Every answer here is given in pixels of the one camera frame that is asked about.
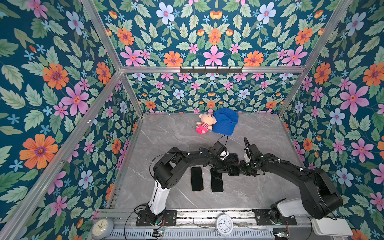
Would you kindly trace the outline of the silver-edged black smartphone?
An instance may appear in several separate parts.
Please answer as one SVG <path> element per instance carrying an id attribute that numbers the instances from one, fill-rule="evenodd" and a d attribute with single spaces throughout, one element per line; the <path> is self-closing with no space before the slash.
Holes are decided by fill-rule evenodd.
<path id="1" fill-rule="evenodd" d="M 229 176 L 239 176 L 240 175 L 240 167 L 239 167 L 239 157 L 237 154 L 229 154 L 226 157 L 226 161 L 228 164 L 228 175 Z"/>

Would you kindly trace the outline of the blue-edged smartphone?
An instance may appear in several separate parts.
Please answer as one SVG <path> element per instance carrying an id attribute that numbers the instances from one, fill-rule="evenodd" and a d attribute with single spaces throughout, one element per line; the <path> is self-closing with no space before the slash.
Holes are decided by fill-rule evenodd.
<path id="1" fill-rule="evenodd" d="M 213 193 L 222 193 L 224 191 L 223 175 L 215 169 L 210 169 L 211 190 Z"/>

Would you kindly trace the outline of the purple-edged smartphone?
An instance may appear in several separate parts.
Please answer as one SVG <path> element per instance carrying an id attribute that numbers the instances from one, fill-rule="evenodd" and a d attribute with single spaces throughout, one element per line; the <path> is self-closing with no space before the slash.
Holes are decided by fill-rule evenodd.
<path id="1" fill-rule="evenodd" d="M 204 190 L 203 172 L 201 167 L 192 167 L 191 172 L 191 189 L 193 192 Z"/>

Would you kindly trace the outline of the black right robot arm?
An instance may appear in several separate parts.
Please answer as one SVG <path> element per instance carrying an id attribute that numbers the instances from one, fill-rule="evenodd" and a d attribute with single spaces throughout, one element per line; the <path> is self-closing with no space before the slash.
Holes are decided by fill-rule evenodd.
<path id="1" fill-rule="evenodd" d="M 244 138 L 244 142 L 246 159 L 240 161 L 241 174 L 257 177 L 271 173 L 299 188 L 299 198 L 282 199 L 271 205 L 270 219 L 273 223 L 280 223 L 283 219 L 296 215 L 307 215 L 321 220 L 343 205 L 339 191 L 324 170 L 299 167 L 273 154 L 263 154 L 247 138 Z"/>

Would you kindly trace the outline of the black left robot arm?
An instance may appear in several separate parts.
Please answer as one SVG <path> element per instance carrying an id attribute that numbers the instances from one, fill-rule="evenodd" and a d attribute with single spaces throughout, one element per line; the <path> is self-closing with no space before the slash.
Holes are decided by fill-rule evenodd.
<path id="1" fill-rule="evenodd" d="M 228 169 L 230 153 L 226 146 L 217 141 L 212 147 L 200 148 L 197 151 L 182 151 L 173 147 L 161 154 L 161 159 L 150 168 L 154 179 L 154 190 L 146 208 L 138 213 L 136 226 L 149 227 L 176 225 L 177 211 L 166 210 L 166 202 L 173 188 L 192 167 L 211 167 L 216 170 Z"/>

